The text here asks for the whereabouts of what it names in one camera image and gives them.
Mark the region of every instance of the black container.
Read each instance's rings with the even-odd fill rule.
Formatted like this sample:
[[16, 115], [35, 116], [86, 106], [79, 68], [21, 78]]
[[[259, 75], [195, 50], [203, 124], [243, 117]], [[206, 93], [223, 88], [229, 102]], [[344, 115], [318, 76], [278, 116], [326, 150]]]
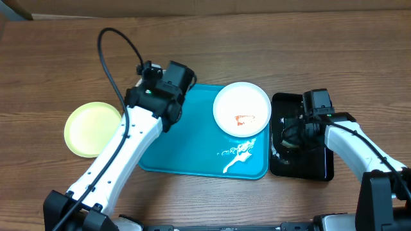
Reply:
[[334, 177], [331, 150], [318, 147], [302, 151], [281, 144], [284, 129], [281, 118], [297, 117], [303, 113], [302, 95], [277, 93], [272, 97], [270, 171], [276, 176], [330, 181]]

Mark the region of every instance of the blue mat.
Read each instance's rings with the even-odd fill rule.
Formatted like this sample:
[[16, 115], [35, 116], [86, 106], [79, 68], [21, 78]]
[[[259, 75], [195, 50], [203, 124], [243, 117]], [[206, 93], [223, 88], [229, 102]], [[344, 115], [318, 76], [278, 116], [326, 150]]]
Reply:
[[139, 161], [147, 171], [257, 180], [268, 169], [270, 128], [237, 138], [218, 127], [213, 103], [223, 86], [196, 84], [187, 95], [180, 121], [146, 150]]

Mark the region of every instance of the cable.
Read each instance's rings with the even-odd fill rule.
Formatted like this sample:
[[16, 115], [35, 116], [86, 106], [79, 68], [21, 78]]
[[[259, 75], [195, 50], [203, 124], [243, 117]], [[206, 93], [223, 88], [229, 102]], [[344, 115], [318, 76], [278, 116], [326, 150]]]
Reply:
[[60, 230], [62, 228], [62, 226], [64, 225], [64, 223], [69, 219], [69, 217], [71, 216], [71, 214], [77, 210], [77, 208], [80, 206], [80, 204], [83, 202], [83, 200], [87, 197], [87, 195], [92, 191], [92, 189], [94, 188], [94, 186], [96, 186], [97, 182], [100, 180], [100, 178], [104, 175], [104, 173], [106, 172], [106, 170], [110, 167], [111, 163], [114, 161], [114, 159], [116, 158], [117, 154], [120, 152], [121, 147], [123, 147], [127, 137], [128, 137], [128, 129], [130, 127], [130, 118], [128, 116], [128, 111], [127, 111], [127, 107], [125, 105], [124, 99], [120, 93], [120, 91], [118, 90], [118, 87], [116, 85], [116, 83], [113, 80], [113, 77], [110, 74], [109, 69], [107, 68], [107, 65], [105, 63], [104, 60], [104, 56], [103, 56], [103, 51], [101, 50], [101, 38], [103, 37], [103, 34], [106, 31], [113, 31], [115, 33], [117, 33], [118, 35], [122, 36], [127, 42], [128, 44], [130, 44], [130, 46], [132, 47], [132, 49], [134, 50], [134, 52], [136, 52], [136, 55], [139, 57], [140, 59], [140, 63], [141, 63], [141, 67], [144, 67], [143, 65], [143, 59], [141, 58], [140, 53], [138, 52], [137, 48], [133, 45], [133, 43], [130, 41], [130, 39], [128, 39], [122, 32], [114, 29], [114, 28], [104, 28], [100, 31], [100, 34], [98, 35], [97, 38], [97, 50], [98, 50], [98, 56], [100, 58], [100, 62], [101, 65], [103, 66], [104, 72], [107, 75], [107, 78], [109, 79], [111, 85], [113, 86], [114, 91], [117, 94], [117, 97], [120, 100], [121, 106], [123, 107], [124, 110], [124, 115], [125, 115], [125, 131], [124, 131], [124, 135], [123, 138], [121, 138], [120, 143], [118, 144], [117, 149], [115, 150], [115, 152], [113, 153], [113, 155], [111, 156], [111, 158], [109, 159], [109, 161], [105, 164], [105, 166], [103, 167], [103, 169], [98, 173], [98, 175], [96, 176], [96, 178], [92, 181], [92, 183], [88, 186], [88, 188], [85, 190], [85, 192], [82, 194], [82, 196], [77, 200], [77, 202], [74, 204], [74, 206], [71, 207], [71, 209], [69, 211], [67, 211], [67, 213], [64, 215], [64, 217], [57, 223], [57, 225], [53, 228], [53, 231], [57, 231]]
[[397, 180], [399, 181], [399, 183], [401, 184], [401, 186], [405, 190], [405, 194], [407, 196], [408, 202], [411, 203], [411, 192], [408, 189], [407, 185], [404, 183], [403, 179], [401, 178], [401, 175], [397, 172], [397, 170], [394, 167], [392, 167], [392, 165], [388, 162], [388, 160], [386, 158], [384, 158], [383, 155], [374, 147], [374, 145], [372, 145], [365, 137], [358, 134], [356, 131], [353, 131], [349, 128], [346, 128], [345, 126], [342, 126], [342, 125], [339, 125], [339, 124], [336, 124], [336, 123], [323, 122], [323, 121], [313, 121], [313, 123], [341, 128], [341, 129], [355, 135], [356, 137], [360, 138], [360, 140], [362, 140], [375, 153], [375, 155], [386, 165], [386, 167], [389, 168], [392, 171], [392, 174], [394, 174], [394, 176], [396, 176]]

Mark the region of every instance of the round plate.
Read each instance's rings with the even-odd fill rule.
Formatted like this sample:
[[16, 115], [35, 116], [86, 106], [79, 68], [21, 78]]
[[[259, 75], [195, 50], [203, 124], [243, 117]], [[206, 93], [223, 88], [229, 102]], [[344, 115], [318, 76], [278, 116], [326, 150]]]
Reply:
[[258, 86], [245, 82], [232, 83], [218, 93], [213, 114], [225, 133], [235, 137], [250, 137], [268, 124], [271, 103]]
[[121, 115], [113, 106], [87, 103], [77, 108], [64, 127], [67, 147], [81, 157], [97, 157], [117, 130]]

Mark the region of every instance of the white plate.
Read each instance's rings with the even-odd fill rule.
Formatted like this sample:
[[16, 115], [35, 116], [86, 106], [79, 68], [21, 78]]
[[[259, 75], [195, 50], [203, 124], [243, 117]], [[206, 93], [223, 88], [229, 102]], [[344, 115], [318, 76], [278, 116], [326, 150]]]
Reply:
[[218, 93], [213, 114], [225, 133], [235, 137], [250, 137], [268, 124], [271, 103], [258, 86], [245, 82], [232, 83]]

